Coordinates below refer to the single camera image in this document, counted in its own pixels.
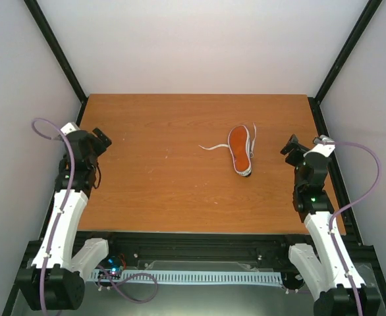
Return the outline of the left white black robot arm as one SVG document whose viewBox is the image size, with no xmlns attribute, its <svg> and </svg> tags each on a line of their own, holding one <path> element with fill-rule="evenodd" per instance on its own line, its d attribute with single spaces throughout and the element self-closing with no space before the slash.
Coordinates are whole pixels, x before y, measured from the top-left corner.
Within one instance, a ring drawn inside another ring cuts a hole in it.
<svg viewBox="0 0 386 316">
<path fill-rule="evenodd" d="M 73 252 L 78 224 L 92 190 L 101 182 L 98 157 L 112 144 L 99 128 L 81 130 L 70 122 L 59 140 L 66 153 L 55 179 L 53 209 L 41 246 L 16 284 L 33 311 L 75 310 L 82 303 L 85 284 L 97 265 L 114 264 L 119 248 L 103 238 L 91 238 Z"/>
</svg>

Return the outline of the black aluminium frame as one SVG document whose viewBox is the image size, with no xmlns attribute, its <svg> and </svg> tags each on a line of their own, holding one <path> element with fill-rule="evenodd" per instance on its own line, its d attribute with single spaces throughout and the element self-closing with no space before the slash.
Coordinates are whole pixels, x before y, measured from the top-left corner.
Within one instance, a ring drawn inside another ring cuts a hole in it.
<svg viewBox="0 0 386 316">
<path fill-rule="evenodd" d="M 59 65 L 65 73 L 77 98 L 81 102 L 81 108 L 76 119 L 76 123 L 80 124 L 89 98 L 84 93 L 77 80 L 77 77 L 57 41 L 39 3 L 37 1 L 26 1 L 25 4 L 48 43 L 50 50 L 59 62 Z M 316 130 L 322 134 L 327 134 L 328 131 L 320 107 L 321 102 L 327 95 L 327 92 L 333 85 L 333 82 L 339 75 L 346 60 L 352 53 L 358 40 L 361 38 L 364 30 L 367 28 L 370 20 L 373 18 L 380 5 L 380 1 L 367 2 L 316 96 L 308 98 L 308 104 L 312 112 Z M 345 246 L 347 250 L 350 251 L 351 257 L 356 259 L 357 262 L 371 264 L 373 275 L 377 281 L 377 293 L 382 299 L 383 306 L 386 310 L 386 281 L 374 248 L 363 244 L 336 157 L 330 158 L 327 170 L 333 179 L 333 189 L 336 194 L 336 199 L 340 206 L 346 208 L 341 215 L 345 222 L 345 230 L 347 233 L 345 237 Z M 220 262 L 224 259 L 234 261 L 239 257 L 241 246 L 246 246 L 248 249 L 255 246 L 256 255 L 272 254 L 272 257 L 269 258 L 255 258 L 255 263 L 258 266 L 270 267 L 286 277 L 290 277 L 296 273 L 296 269 L 290 263 L 287 263 L 287 247 L 292 245 L 293 242 L 310 241 L 310 238 L 303 234 L 234 235 L 108 232 L 106 233 L 106 236 L 111 241 L 111 251 L 113 253 L 123 248 L 124 238 L 128 238 L 135 246 L 144 246 L 146 250 L 143 254 L 146 261 L 150 260 L 152 257 L 164 257 L 169 261 L 203 261 L 205 259 L 208 261 L 214 260 L 216 262 Z"/>
</svg>

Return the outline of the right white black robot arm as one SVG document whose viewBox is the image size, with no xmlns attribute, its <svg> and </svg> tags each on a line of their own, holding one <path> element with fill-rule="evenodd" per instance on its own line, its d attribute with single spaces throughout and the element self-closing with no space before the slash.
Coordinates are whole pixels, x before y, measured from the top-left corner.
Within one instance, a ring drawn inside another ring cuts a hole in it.
<svg viewBox="0 0 386 316">
<path fill-rule="evenodd" d="M 313 241 L 290 246 L 289 260 L 312 294 L 314 315 L 377 315 L 381 295 L 352 262 L 337 226 L 342 212 L 334 210 L 324 189 L 335 146 L 320 136 L 309 149 L 292 135 L 281 150 L 294 167 L 292 204 Z"/>
</svg>

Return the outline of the white shoelace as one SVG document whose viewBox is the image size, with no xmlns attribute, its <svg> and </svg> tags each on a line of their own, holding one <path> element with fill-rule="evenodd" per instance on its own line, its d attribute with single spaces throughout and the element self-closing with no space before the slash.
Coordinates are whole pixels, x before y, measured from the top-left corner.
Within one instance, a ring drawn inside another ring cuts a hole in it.
<svg viewBox="0 0 386 316">
<path fill-rule="evenodd" d="M 234 159 L 234 162 L 237 162 L 238 157 L 242 155 L 240 153 L 240 151 L 242 150 L 242 146 L 240 146 L 240 143 L 244 141 L 245 155 L 247 156 L 248 159 L 251 159 L 254 157 L 254 147 L 255 147 L 256 138 L 257 138 L 257 127 L 255 123 L 253 123 L 253 128 L 254 128 L 253 138 L 250 137 L 250 132 L 248 128 L 245 125 L 241 124 L 241 125 L 235 126 L 230 130 L 229 135 L 227 137 L 227 143 L 217 144 L 211 147 L 204 147 L 202 145 L 199 145 L 199 147 L 208 151 L 211 151 L 220 147 L 229 148 L 232 158 Z"/>
</svg>

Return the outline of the black white canvas sneaker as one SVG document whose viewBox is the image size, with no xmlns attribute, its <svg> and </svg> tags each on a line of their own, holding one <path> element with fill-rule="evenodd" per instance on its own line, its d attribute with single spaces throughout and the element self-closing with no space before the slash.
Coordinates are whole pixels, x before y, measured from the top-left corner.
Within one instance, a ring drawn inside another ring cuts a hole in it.
<svg viewBox="0 0 386 316">
<path fill-rule="evenodd" d="M 252 173 L 252 143 L 250 132 L 245 125 L 235 126 L 228 135 L 228 147 L 233 160 L 234 171 L 248 177 Z"/>
</svg>

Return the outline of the small electronics board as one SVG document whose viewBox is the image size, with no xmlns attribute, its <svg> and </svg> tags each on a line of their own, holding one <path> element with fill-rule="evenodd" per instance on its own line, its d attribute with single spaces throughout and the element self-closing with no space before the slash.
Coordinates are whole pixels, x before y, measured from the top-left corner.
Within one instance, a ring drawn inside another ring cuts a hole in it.
<svg viewBox="0 0 386 316">
<path fill-rule="evenodd" d="M 104 262 L 104 265 L 102 267 L 107 271 L 110 278 L 106 277 L 103 270 L 98 267 L 99 273 L 98 273 L 98 279 L 97 279 L 97 285 L 102 284 L 102 280 L 112 280 L 114 282 L 120 282 L 123 279 L 123 272 L 126 269 L 126 260 L 123 253 L 120 253 L 118 255 L 114 255 L 106 259 Z"/>
</svg>

